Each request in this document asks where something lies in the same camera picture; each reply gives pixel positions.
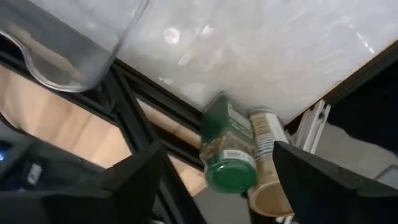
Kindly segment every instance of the beige container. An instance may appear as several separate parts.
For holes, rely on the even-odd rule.
[[[272,160],[274,142],[288,142],[283,127],[275,113],[267,108],[250,112],[249,119],[257,146],[257,184],[248,191],[250,207],[268,217],[293,215]]]

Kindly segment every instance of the wooden board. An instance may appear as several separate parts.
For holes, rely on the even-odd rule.
[[[140,105],[161,128],[199,146],[195,133]],[[0,111],[15,127],[100,166],[111,167],[131,155],[119,128],[1,66]],[[191,195],[206,187],[202,172],[170,158]]]

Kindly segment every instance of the green lid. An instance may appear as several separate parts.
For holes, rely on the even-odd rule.
[[[254,159],[243,151],[224,150],[212,159],[206,180],[211,188],[222,193],[245,192],[256,182]]]

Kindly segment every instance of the wooden floor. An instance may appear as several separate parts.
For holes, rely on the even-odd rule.
[[[140,105],[155,124],[199,147],[197,134]],[[117,127],[1,66],[0,111],[14,126],[103,167],[131,154]],[[191,195],[206,187],[203,173],[170,158]]]

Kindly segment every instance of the clear glass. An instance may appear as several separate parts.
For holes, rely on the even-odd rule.
[[[147,0],[2,0],[0,34],[18,45],[39,82],[78,92],[106,74],[146,5]]]

